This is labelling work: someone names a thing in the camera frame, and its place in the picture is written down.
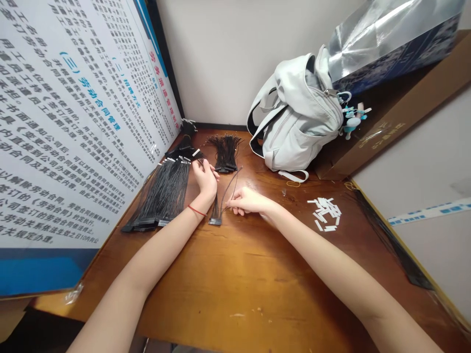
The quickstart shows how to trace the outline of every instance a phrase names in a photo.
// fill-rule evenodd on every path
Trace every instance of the skin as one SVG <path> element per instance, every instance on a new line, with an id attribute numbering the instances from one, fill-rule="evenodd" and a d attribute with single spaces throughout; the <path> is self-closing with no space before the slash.
<path id="1" fill-rule="evenodd" d="M 193 162 L 192 168 L 200 194 L 191 206 L 207 213 L 219 175 L 207 160 L 203 166 Z M 262 214 L 360 319 L 380 352 L 442 352 L 373 277 L 283 207 L 246 187 L 237 190 L 227 206 L 241 216 Z M 156 233 L 114 280 L 68 352 L 127 353 L 147 296 L 203 218 L 186 208 Z"/>

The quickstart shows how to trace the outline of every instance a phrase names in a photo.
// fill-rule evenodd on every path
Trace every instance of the rubber band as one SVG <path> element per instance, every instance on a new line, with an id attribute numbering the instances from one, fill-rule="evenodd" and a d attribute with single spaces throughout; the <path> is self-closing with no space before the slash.
<path id="1" fill-rule="evenodd" d="M 347 181 L 344 185 L 345 185 L 345 187 L 346 187 L 348 190 L 350 190 L 350 191 L 353 191 L 353 190 L 356 190 L 356 189 L 357 189 L 357 188 L 355 187 L 355 185 L 353 185 L 353 183 L 350 182 L 350 181 Z"/>
<path id="2" fill-rule="evenodd" d="M 287 182 L 286 182 L 286 185 L 287 185 L 287 186 L 291 186 L 291 187 L 300 187 L 300 186 L 301 186 L 301 183 L 298 182 L 298 181 L 287 181 Z"/>
<path id="3" fill-rule="evenodd" d="M 193 211 L 195 211 L 196 213 L 199 213 L 199 214 L 202 215 L 202 216 L 205 216 L 205 217 L 207 216 L 205 213 L 200 212 L 200 211 L 198 211 L 197 209 L 194 209 L 194 208 L 191 207 L 190 205 L 188 205 L 188 208 L 191 209 L 191 210 L 193 210 Z"/>

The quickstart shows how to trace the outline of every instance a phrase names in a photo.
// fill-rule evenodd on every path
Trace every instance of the clear plastic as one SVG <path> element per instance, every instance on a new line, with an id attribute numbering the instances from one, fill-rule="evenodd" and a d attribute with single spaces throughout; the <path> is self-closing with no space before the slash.
<path id="1" fill-rule="evenodd" d="M 70 305 L 70 304 L 75 303 L 80 293 L 82 292 L 82 289 L 83 289 L 83 284 L 82 282 L 80 282 L 79 284 L 77 284 L 77 287 L 75 287 L 73 291 L 70 291 L 69 293 L 65 295 L 65 298 L 64 298 L 65 304 Z"/>

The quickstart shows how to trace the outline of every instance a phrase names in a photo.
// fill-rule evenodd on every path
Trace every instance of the silver bag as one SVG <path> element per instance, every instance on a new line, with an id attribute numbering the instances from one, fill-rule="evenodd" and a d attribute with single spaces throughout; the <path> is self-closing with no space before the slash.
<path id="1" fill-rule="evenodd" d="M 453 48 L 465 0 L 368 0 L 332 35 L 329 74 L 353 95 L 440 61 Z"/>

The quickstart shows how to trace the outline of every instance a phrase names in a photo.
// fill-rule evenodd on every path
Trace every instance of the white wall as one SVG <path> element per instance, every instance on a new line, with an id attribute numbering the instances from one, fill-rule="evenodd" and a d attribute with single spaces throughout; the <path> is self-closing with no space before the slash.
<path id="1" fill-rule="evenodd" d="M 188 119 L 245 125 L 283 60 L 317 52 L 363 0 L 157 0 Z"/>
<path id="2" fill-rule="evenodd" d="M 385 218 L 471 192 L 471 87 L 353 176 Z M 418 261 L 471 323 L 471 212 L 395 226 Z"/>

